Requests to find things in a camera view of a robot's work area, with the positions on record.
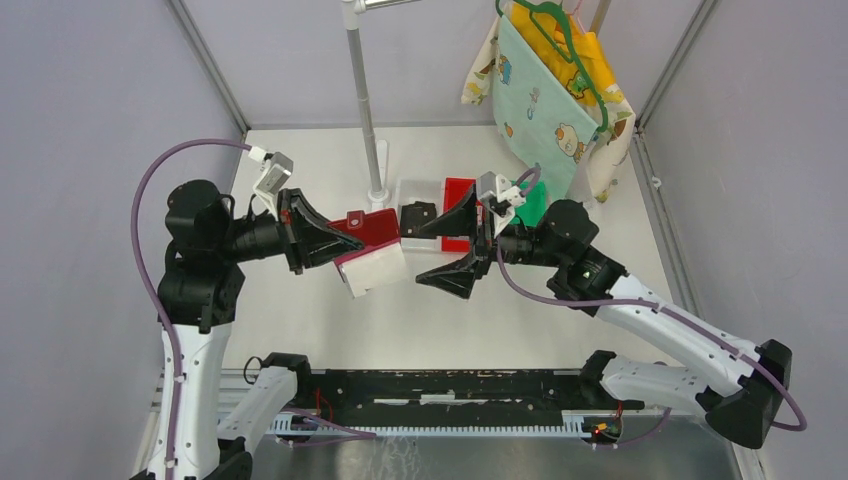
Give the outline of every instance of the pole base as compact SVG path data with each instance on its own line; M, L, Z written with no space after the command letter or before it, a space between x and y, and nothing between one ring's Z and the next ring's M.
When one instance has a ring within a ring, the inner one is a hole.
M383 191L368 191L368 200L371 201L372 212L386 208L392 197L391 190L386 185L387 172L389 171L389 142L385 140L377 140L377 165L380 167L380 179L382 180Z

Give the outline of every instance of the green clothes hanger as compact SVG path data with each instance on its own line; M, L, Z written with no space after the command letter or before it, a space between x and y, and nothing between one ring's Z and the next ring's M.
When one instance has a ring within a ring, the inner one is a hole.
M607 114L607 106L604 104L601 95L598 93L598 90L595 88L595 83L592 81L592 78L589 77L589 74L586 72L586 67L583 65L583 62L580 61L580 57L577 55L577 51L574 49L574 40L571 38L571 24L568 21L568 17L565 15L565 12L562 11L562 6L552 3L552 2L544 2L538 5L530 3L526 0L513 0L515 3L521 5L530 11L530 20L533 22L533 25L536 25L536 28L539 29L539 32L544 35L545 39L548 43L551 44L552 47L557 51L557 53L562 56L562 58L568 63L574 63L577 66L577 70L580 72L580 75L583 75L583 78L586 80L586 83L589 85L589 90L592 92L592 95L595 96L595 100L598 102L598 107L601 109L601 125L598 127L598 132L603 132L609 126L609 117ZM503 16L503 10L501 10L501 0L495 0L495 10L498 12L498 16ZM543 15L550 15L557 21L559 27L562 29L563 36L565 37L565 44L568 47L568 52L570 55L567 55L562 48L548 35L548 32L542 28L542 25L534 17L534 14L539 13Z

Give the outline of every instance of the light blue cloth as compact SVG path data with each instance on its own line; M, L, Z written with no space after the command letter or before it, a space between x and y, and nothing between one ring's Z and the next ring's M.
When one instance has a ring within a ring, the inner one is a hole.
M528 166L542 166L553 200L565 197L598 124L527 45L507 15L501 17L492 79L495 121L512 152Z

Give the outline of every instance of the white wall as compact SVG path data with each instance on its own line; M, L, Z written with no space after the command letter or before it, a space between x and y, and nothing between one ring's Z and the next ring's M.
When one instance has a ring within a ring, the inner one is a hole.
M6 0L0 65L2 477L128 478L161 368L132 196L166 148L237 132L163 1ZM236 158L187 152L151 183L154 279L168 192L226 186Z
M845 478L846 18L842 0L721 2L647 126L706 318L794 351L810 429L771 432L780 480Z
M584 4L586 28L596 3ZM610 8L601 40L637 110L699 3L643 0ZM340 0L186 4L254 127L359 122ZM374 121L492 122L491 102L460 105L459 96L494 18L494 0L423 0L363 15Z

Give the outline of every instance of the gray floor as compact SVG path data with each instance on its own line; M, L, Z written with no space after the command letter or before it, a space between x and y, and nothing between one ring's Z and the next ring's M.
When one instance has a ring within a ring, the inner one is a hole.
M626 418L625 437L651 427ZM574 439L387 438L292 451L260 444L254 480L739 480L730 444L683 417L648 441L597 451Z

